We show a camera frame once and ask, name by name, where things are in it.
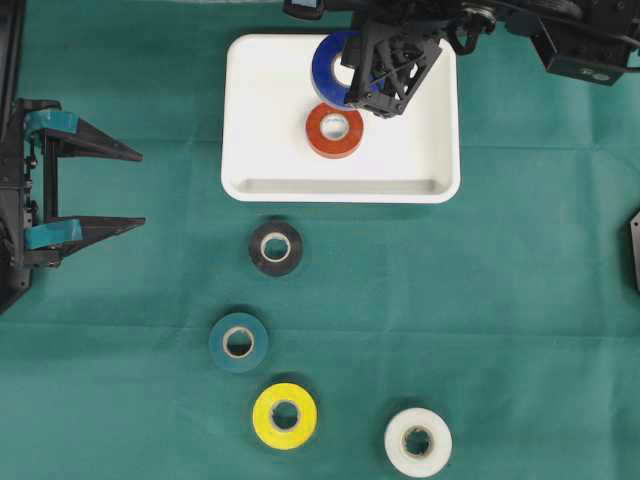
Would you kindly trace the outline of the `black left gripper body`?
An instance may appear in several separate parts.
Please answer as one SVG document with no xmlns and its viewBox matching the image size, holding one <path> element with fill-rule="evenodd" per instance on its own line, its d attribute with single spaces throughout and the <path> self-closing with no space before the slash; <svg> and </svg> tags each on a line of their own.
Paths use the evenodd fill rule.
<svg viewBox="0 0 640 480">
<path fill-rule="evenodd" d="M 53 241 L 62 232 L 52 214 L 37 225 L 37 204 L 31 201 L 30 162 L 24 143 L 48 128 L 48 119 L 61 110 L 53 100 L 16 101 L 1 137 L 1 288 L 27 290 L 32 270 L 56 267 L 62 261 L 60 246 Z"/>
</svg>

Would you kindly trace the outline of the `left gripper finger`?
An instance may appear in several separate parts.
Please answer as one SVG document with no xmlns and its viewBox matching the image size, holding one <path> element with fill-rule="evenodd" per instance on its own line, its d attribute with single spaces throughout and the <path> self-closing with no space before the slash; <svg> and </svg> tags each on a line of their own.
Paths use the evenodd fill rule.
<svg viewBox="0 0 640 480">
<path fill-rule="evenodd" d="M 73 247 L 81 249 L 145 224 L 145 218 L 60 217 L 25 230 L 25 248 Z"/>
<path fill-rule="evenodd" d="M 141 153 L 68 111 L 41 110 L 28 113 L 25 117 L 25 134 L 43 154 L 53 147 L 58 157 L 143 160 Z"/>
</svg>

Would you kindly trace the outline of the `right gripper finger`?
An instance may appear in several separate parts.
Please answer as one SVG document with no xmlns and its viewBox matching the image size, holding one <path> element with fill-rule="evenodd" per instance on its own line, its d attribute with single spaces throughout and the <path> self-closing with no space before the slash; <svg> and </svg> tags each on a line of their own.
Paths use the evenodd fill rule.
<svg viewBox="0 0 640 480">
<path fill-rule="evenodd" d="M 357 70 L 361 63 L 361 39 L 349 37 L 346 39 L 341 53 L 341 65 Z"/>
</svg>

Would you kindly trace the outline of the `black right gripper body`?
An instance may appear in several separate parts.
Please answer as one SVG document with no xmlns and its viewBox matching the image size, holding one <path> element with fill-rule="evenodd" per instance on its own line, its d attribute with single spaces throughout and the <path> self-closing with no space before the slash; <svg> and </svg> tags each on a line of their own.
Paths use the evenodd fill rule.
<svg viewBox="0 0 640 480">
<path fill-rule="evenodd" d="M 493 9 L 471 1 L 367 1 L 352 17 L 361 34 L 361 63 L 345 102 L 380 118 L 406 109 L 446 40 L 472 53 L 493 31 Z"/>
</svg>

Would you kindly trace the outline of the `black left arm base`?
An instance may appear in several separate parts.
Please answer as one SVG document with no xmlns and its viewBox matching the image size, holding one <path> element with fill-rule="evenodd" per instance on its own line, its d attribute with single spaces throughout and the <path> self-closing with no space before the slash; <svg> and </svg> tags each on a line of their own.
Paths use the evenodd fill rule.
<svg viewBox="0 0 640 480">
<path fill-rule="evenodd" d="M 24 110 L 15 105 L 26 3 L 1 3 L 1 311 L 28 290 L 24 266 L 25 164 Z"/>
</svg>

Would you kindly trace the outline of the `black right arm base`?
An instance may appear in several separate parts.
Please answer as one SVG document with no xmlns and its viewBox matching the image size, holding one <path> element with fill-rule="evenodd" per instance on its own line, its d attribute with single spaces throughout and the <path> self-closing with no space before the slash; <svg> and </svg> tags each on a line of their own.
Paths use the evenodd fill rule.
<svg viewBox="0 0 640 480">
<path fill-rule="evenodd" d="M 637 291 L 640 291 L 640 211 L 637 211 L 629 221 L 629 235 L 635 288 Z"/>
</svg>

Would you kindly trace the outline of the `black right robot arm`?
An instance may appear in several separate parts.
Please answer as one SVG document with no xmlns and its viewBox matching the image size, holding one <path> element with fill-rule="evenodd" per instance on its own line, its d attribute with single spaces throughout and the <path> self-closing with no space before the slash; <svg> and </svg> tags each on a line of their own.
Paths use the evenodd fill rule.
<svg viewBox="0 0 640 480">
<path fill-rule="evenodd" d="M 439 58 L 441 41 L 458 56 L 498 24 L 531 40 L 546 72 L 612 85 L 634 72 L 636 1 L 329 1 L 350 11 L 354 38 L 342 61 L 353 69 L 347 106 L 381 118 L 404 112 Z"/>
</svg>

